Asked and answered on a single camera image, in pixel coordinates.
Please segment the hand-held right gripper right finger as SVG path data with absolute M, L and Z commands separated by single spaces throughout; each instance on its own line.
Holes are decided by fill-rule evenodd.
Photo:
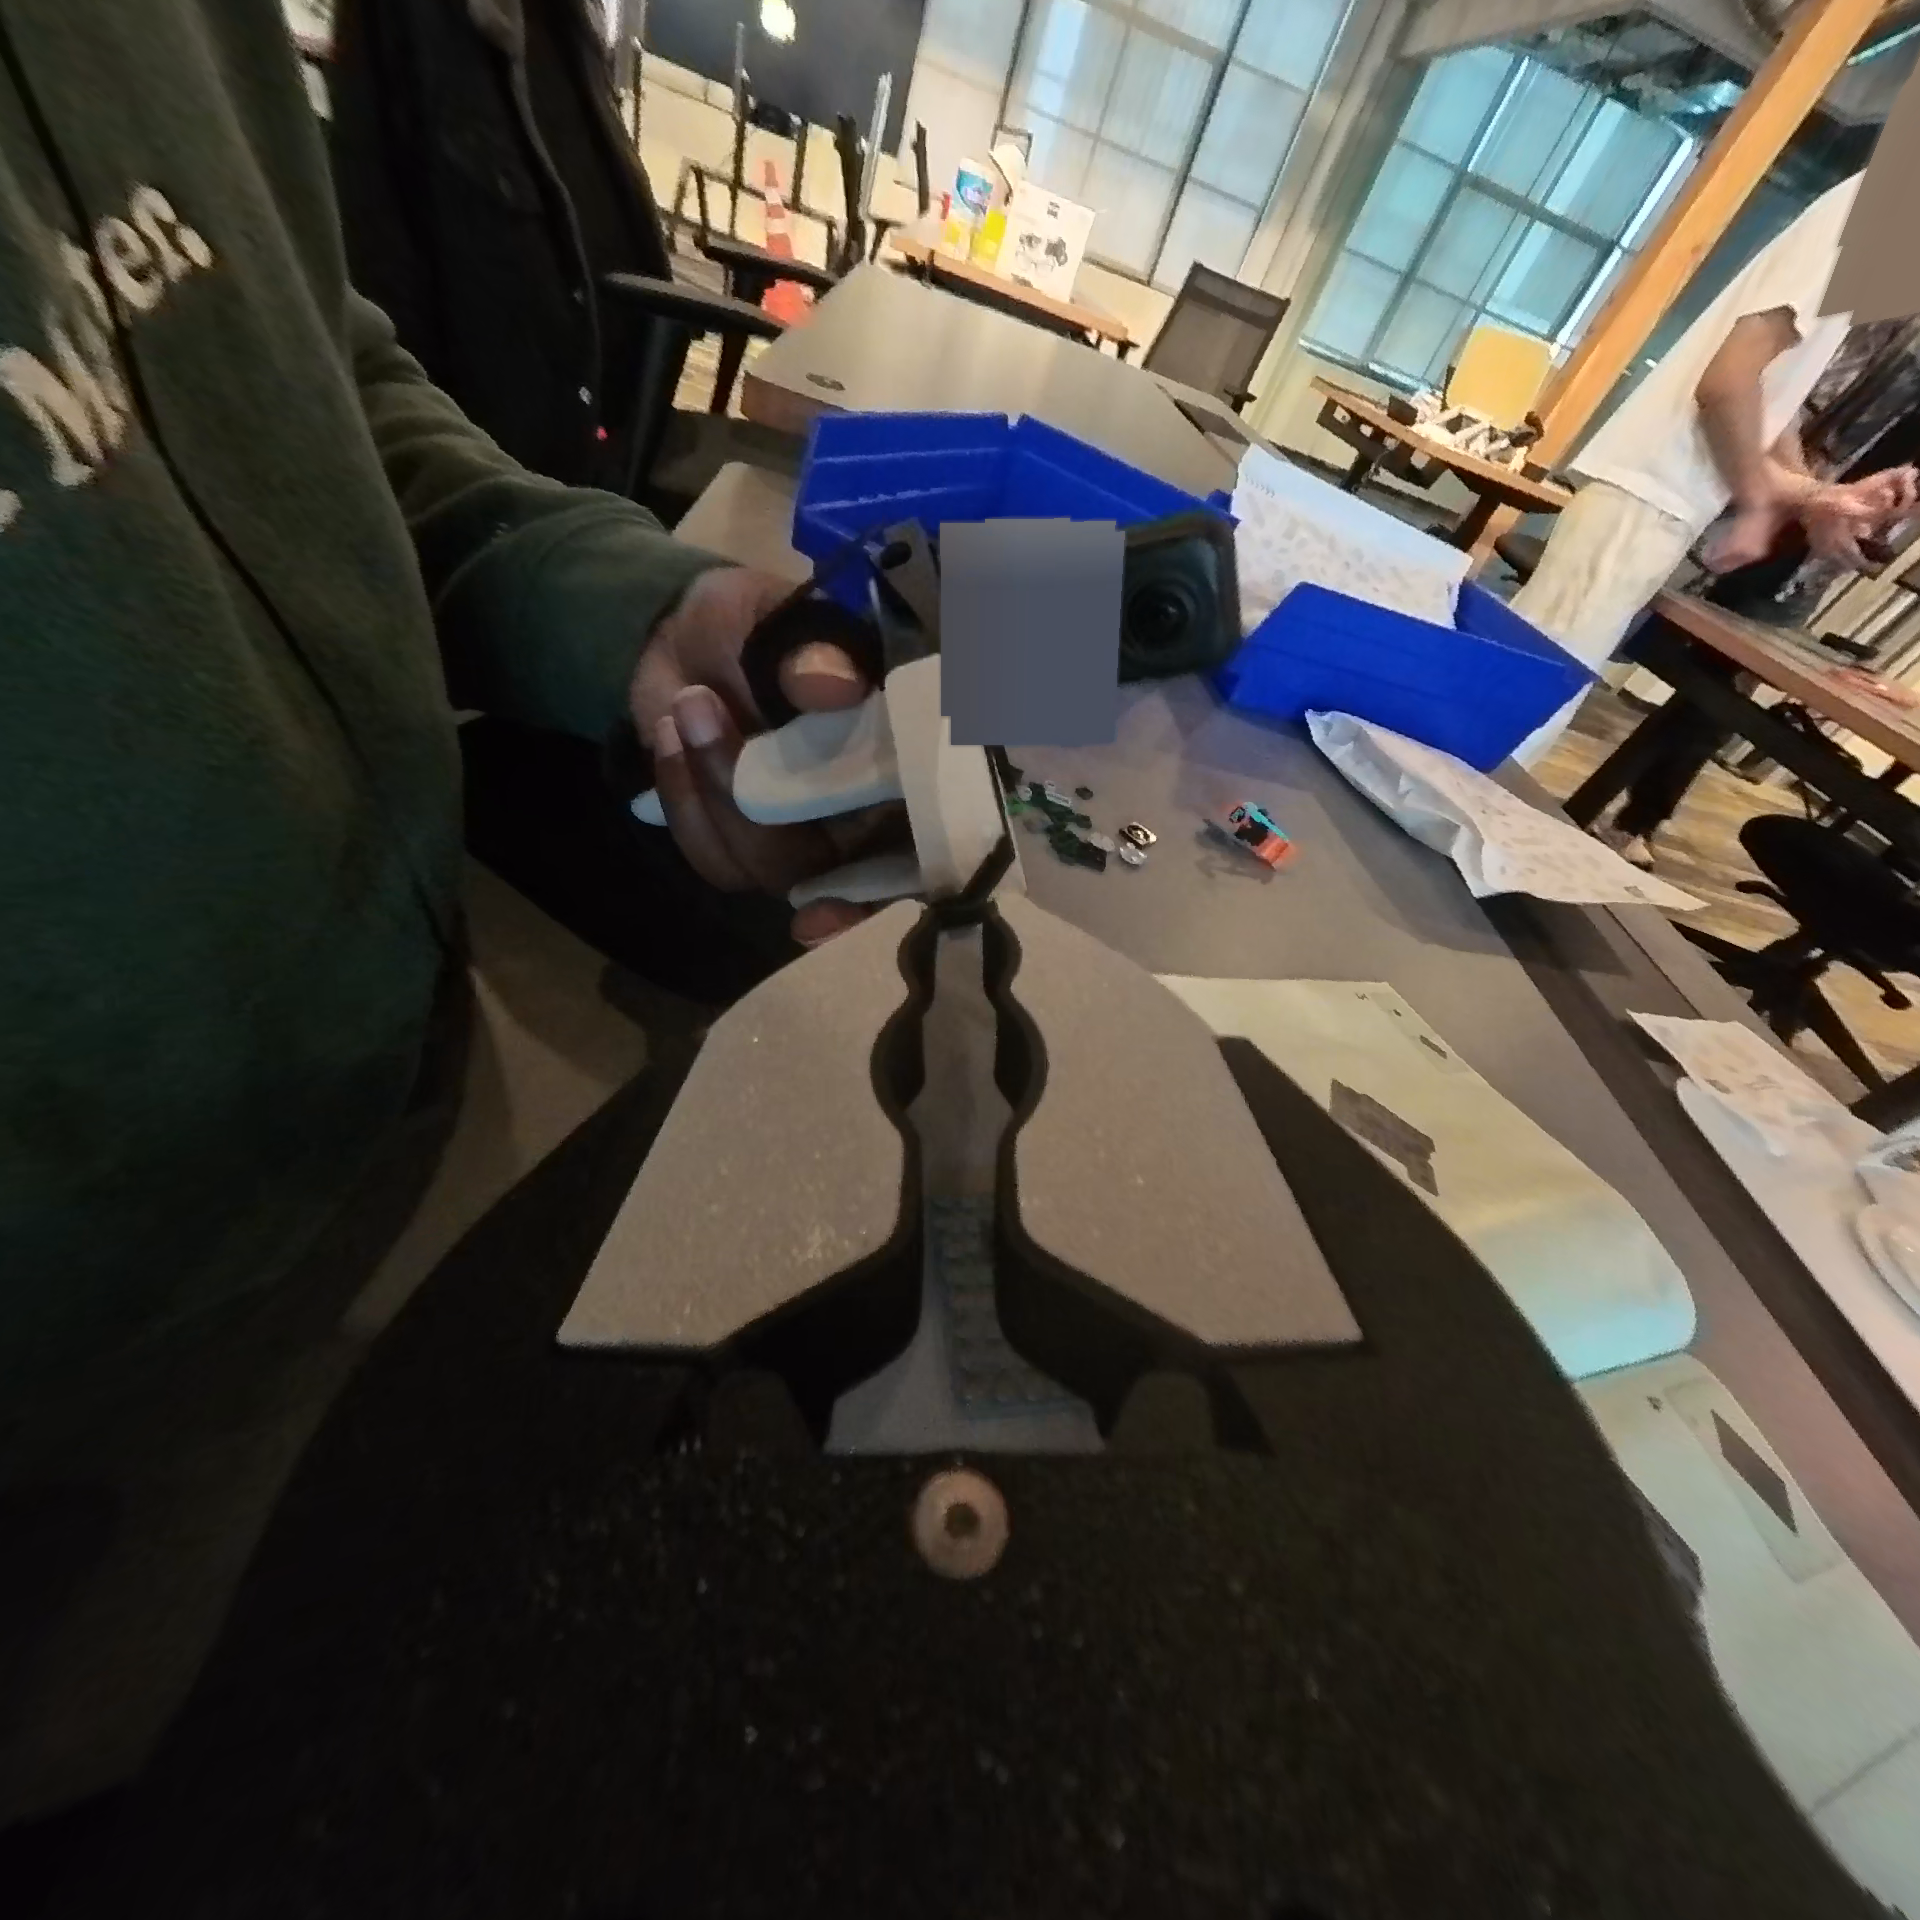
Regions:
M 1154 1374 L 1362 1344 L 1212 1026 L 1154 974 L 1001 895 L 981 923 L 1007 1107 L 999 1326 L 1092 1413 Z

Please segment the open instruction booklet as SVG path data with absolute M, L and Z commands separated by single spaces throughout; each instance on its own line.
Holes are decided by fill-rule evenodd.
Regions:
M 1918 1650 L 1694 1355 L 1680 1267 L 1620 1192 L 1385 982 L 1160 975 L 1420 1190 L 1575 1386 L 1649 1509 L 1719 1686 L 1855 1880 L 1918 1916 Z

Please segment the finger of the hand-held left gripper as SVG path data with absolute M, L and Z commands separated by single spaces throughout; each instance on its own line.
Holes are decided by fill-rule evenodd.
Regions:
M 1021 895 L 1024 864 L 985 748 L 954 744 L 942 667 L 897 664 L 884 680 L 919 899 L 949 903 L 982 888 Z

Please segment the blue plastic bin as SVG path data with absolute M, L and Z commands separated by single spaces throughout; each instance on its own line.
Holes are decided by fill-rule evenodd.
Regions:
M 1345 714 L 1490 774 L 1594 678 L 1476 582 L 1458 588 L 1450 623 L 1308 582 L 1209 680 L 1241 714 Z
M 823 413 L 800 462 L 791 543 L 826 599 L 866 607 L 868 543 L 914 522 L 1047 519 L 1136 525 L 1180 512 L 1234 523 L 1226 492 L 1188 493 L 1032 416 Z

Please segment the orange traffic cone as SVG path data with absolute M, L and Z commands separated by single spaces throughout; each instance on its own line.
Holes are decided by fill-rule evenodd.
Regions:
M 761 251 L 766 261 L 757 268 L 757 307 L 783 326 L 802 325 L 813 307 L 813 293 L 791 270 L 802 268 L 798 253 L 792 207 L 786 203 L 783 178 L 772 158 L 759 162 L 761 190 Z

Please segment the person's dark green hoodie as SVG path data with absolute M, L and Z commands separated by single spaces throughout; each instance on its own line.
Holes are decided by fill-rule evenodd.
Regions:
M 390 350 L 273 5 L 5 5 L 5 1827 L 170 1716 L 460 1006 Z

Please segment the white cardboard box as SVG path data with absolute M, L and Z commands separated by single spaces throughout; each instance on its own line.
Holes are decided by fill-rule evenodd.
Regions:
M 1088 253 L 1096 210 L 1026 178 L 1005 206 L 996 275 L 1068 303 Z

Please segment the pile of small building pieces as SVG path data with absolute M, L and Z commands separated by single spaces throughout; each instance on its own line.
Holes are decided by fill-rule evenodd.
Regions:
M 1082 781 L 1012 768 L 1001 778 L 1001 795 L 1016 830 L 1078 871 L 1141 869 L 1160 839 L 1138 818 L 1104 812 L 1095 789 Z

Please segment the wooden pillar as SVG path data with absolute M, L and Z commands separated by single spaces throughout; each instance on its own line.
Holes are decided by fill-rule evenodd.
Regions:
M 1817 109 L 1884 3 L 1790 7 L 1742 101 L 1624 266 L 1543 398 L 1540 463 L 1561 463 L 1668 307 L 1686 291 L 1756 184 Z

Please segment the black office chair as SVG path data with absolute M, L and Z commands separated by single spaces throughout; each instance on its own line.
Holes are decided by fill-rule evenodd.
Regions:
M 676 525 L 726 463 L 794 474 L 800 435 L 736 418 L 729 412 L 749 343 L 769 343 L 788 326 L 752 300 L 761 247 L 706 237 L 709 261 L 726 276 L 716 293 L 670 275 L 609 272 L 597 286 L 606 350 L 607 446 L 615 492 Z M 791 270 L 815 298 L 836 276 L 805 263 Z M 704 412 L 676 405 L 690 348 L 716 339 L 711 400 Z
M 1236 416 L 1288 312 L 1288 300 L 1192 261 L 1141 371 L 1225 403 Z
M 1886 1074 L 1870 1063 L 1820 981 L 1833 968 L 1852 968 L 1887 1007 L 1909 1010 L 1913 1003 L 1892 979 L 1918 974 L 1916 887 L 1822 823 L 1773 814 L 1744 823 L 1736 839 L 1760 874 L 1742 879 L 1740 892 L 1773 901 L 1791 919 L 1791 933 L 1748 954 L 1733 981 L 1777 1039 L 1814 1034 L 1865 1093 L 1880 1091 Z

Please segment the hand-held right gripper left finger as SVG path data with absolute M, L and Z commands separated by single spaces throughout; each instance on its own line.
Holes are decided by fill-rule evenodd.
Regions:
M 940 927 L 894 903 L 768 975 L 698 1044 L 560 1346 L 831 1413 L 920 1320 L 922 1018 Z

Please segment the person's left hand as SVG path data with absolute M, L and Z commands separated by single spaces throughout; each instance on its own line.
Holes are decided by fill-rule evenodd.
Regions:
M 631 680 L 631 720 L 653 756 L 653 790 L 690 869 L 726 895 L 791 899 L 805 879 L 905 850 L 905 810 L 759 824 L 733 804 L 733 768 L 768 728 L 741 667 L 748 635 L 788 581 L 754 567 L 698 574 L 656 623 Z

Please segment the wooden table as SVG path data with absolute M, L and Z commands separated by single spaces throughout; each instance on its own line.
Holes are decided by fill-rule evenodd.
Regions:
M 1548 470 L 1497 463 L 1479 453 L 1444 444 L 1401 418 L 1409 408 L 1401 400 L 1375 400 L 1351 391 L 1328 374 L 1312 374 L 1319 398 L 1317 427 L 1351 450 L 1351 468 L 1342 487 L 1351 493 L 1375 474 L 1394 475 L 1417 490 L 1429 490 L 1440 474 L 1450 475 L 1471 495 L 1471 504 L 1447 534 L 1450 546 L 1482 555 L 1514 517 L 1559 514 L 1572 499 L 1572 487 Z
M 1682 720 L 1698 717 L 1782 766 L 1800 786 L 1834 804 L 1846 824 L 1877 832 L 1900 860 L 1916 864 L 1918 810 L 1900 781 L 1918 773 L 1916 698 L 1878 693 L 1852 662 L 1810 635 L 1764 629 L 1696 597 L 1658 592 L 1626 635 L 1624 661 L 1668 687 L 1668 702 L 1644 717 L 1600 768 L 1564 803 L 1589 828 L 1673 743 Z M 1762 706 L 1742 687 L 1753 680 L 1814 720 L 1855 736 L 1887 756 L 1892 774 L 1862 774 L 1840 744 L 1790 726 L 1781 706 Z

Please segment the black jacket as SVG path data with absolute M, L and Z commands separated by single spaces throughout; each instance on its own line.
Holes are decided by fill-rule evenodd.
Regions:
M 601 7 L 342 3 L 326 102 L 354 291 L 520 467 L 626 492 L 646 319 L 604 279 L 670 258 Z

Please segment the large window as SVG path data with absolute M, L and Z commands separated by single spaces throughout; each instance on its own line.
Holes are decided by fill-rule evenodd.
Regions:
M 1090 207 L 1088 258 L 1175 291 L 1236 272 L 1328 92 L 1349 3 L 930 3 L 903 95 L 928 184 L 1005 133 L 1026 172 Z
M 1698 138 L 1566 44 L 1429 62 L 1302 323 L 1302 348 L 1399 391 L 1437 389 L 1470 334 L 1561 360 L 1686 178 Z

